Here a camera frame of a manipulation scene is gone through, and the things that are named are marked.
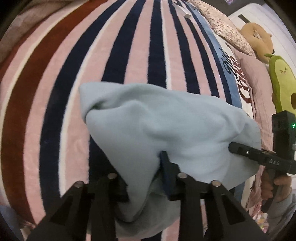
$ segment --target dark red stripe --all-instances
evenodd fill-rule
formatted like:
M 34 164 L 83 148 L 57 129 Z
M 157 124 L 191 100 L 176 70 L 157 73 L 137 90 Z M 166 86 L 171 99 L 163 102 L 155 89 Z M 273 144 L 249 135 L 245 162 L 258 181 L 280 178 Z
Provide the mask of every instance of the dark red stripe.
M 25 193 L 23 148 L 30 108 L 39 81 L 66 36 L 106 0 L 90 0 L 61 20 L 36 47 L 11 94 L 4 119 L 1 168 L 5 192 L 15 211 L 34 222 Z

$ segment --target black mount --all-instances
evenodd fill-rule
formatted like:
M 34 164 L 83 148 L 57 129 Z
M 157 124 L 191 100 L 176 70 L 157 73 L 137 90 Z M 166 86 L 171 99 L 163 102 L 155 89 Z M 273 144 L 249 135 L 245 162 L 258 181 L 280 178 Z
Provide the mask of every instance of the black mount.
M 179 241 L 267 241 L 266 235 L 219 181 L 195 181 L 160 153 L 163 187 L 170 201 L 181 200 Z M 208 230 L 203 234 L 200 200 L 205 201 Z M 88 221 L 91 241 L 115 241 L 116 202 L 127 202 L 126 184 L 115 173 L 97 182 L 76 182 L 53 206 L 27 241 L 83 241 Z

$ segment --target stuffed avocado toy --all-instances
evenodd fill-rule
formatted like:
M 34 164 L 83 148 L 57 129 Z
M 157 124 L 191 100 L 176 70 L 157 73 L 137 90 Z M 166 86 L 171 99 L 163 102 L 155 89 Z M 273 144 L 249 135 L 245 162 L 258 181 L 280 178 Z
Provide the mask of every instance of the stuffed avocado toy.
M 272 101 L 276 112 L 287 110 L 296 115 L 296 79 L 285 60 L 280 56 L 266 54 L 272 82 Z
M 268 34 L 264 28 L 256 23 L 245 24 L 240 33 L 248 41 L 259 60 L 268 64 L 269 58 L 267 58 L 265 54 L 274 53 L 274 46 L 271 40 L 272 35 Z

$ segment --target white cloth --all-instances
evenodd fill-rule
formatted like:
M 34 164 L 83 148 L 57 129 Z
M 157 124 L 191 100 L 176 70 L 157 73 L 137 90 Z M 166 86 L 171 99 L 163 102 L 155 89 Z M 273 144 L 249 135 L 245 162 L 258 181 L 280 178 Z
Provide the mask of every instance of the white cloth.
M 231 154 L 236 141 L 261 147 L 256 122 L 212 96 L 149 84 L 87 83 L 80 87 L 82 118 L 97 145 L 128 185 L 130 202 L 116 213 L 117 237 L 151 237 L 179 216 L 180 202 L 163 194 L 159 153 L 198 181 L 219 180 L 231 189 L 258 165 Z

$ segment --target striped rug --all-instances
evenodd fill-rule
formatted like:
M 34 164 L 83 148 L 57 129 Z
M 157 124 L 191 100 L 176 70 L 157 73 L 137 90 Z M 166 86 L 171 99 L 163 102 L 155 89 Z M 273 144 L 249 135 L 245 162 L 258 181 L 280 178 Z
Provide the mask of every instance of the striped rug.
M 149 83 L 250 105 L 207 22 L 179 4 L 190 19 L 172 0 L 78 0 L 14 47 L 0 67 L 1 203 L 38 223 L 75 181 L 96 180 L 107 157 L 81 119 L 81 83 Z M 177 226 L 152 239 L 175 240 Z

